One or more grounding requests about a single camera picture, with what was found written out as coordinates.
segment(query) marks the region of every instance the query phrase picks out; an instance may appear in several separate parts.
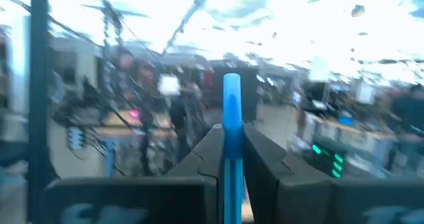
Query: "cable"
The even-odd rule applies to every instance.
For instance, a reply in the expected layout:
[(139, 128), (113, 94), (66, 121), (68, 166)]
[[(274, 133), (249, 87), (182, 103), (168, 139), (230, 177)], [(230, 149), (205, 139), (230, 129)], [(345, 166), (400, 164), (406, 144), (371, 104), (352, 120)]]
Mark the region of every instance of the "cable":
[(151, 51), (150, 51), (150, 49), (148, 49), (148, 47), (141, 41), (141, 39), (139, 39), (138, 37), (137, 37), (137, 35), (128, 27), (128, 25), (124, 22), (124, 20), (123, 20), (123, 18), (121, 18), (121, 17), (118, 17), (119, 18), (119, 21), (125, 26), (125, 28), (127, 28), (128, 29), (128, 31), (130, 31), (130, 33), (140, 42), (140, 44), (147, 50), (147, 52), (160, 64), (160, 65), (163, 65), (160, 61), (159, 61), (159, 59), (156, 57), (156, 55), (154, 55)]

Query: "blue handle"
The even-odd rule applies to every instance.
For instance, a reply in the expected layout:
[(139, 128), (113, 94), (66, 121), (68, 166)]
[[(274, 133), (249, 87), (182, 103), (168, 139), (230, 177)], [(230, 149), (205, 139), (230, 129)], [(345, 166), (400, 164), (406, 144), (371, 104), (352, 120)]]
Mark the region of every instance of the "blue handle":
[(241, 224), (243, 185), (243, 121), (241, 78), (224, 76), (223, 127), (224, 143), (224, 224)]

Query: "floor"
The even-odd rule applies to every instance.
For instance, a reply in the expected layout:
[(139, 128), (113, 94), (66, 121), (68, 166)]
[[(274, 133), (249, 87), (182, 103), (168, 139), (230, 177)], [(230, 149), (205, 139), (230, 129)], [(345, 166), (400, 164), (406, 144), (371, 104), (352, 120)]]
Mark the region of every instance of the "floor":
[[(293, 107), (259, 107), (255, 126), (275, 143), (286, 147), (287, 139), (294, 132), (295, 109)], [(104, 176), (104, 157), (94, 149), (83, 154), (73, 154), (66, 148), (67, 133), (64, 128), (51, 122), (50, 148), (53, 164), (62, 178)], [(8, 172), (19, 172), (25, 165), (18, 165)], [(0, 223), (25, 223), (25, 181), (15, 178), (14, 182), (1, 179), (0, 175)]]

